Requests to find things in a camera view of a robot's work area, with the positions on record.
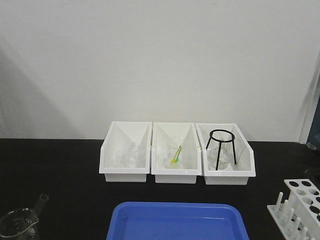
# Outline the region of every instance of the test tube rack peg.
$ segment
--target test tube rack peg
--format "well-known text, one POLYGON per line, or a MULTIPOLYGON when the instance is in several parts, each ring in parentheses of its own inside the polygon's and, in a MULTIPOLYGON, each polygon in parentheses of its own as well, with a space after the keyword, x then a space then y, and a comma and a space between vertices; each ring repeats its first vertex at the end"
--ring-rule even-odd
POLYGON ((275 205, 268 205, 273 220, 286 240, 320 240, 320 191, 309 179, 286 179, 290 189, 282 203, 279 193, 275 205))

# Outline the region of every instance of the black table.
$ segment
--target black table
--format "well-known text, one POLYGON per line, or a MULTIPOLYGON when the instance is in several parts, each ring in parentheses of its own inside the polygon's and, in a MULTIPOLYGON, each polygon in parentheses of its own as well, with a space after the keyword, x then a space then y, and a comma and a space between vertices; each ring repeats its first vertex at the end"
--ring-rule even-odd
POLYGON ((105 240, 113 209, 126 201, 223 203, 242 214, 251 240, 283 240, 267 210, 279 192, 287 199, 284 179, 306 178, 320 169, 320 155, 304 144, 250 142, 256 177, 245 186, 110 183, 99 174, 102 140, 0 139, 0 216, 32 208, 49 195, 38 223, 42 240, 105 240))

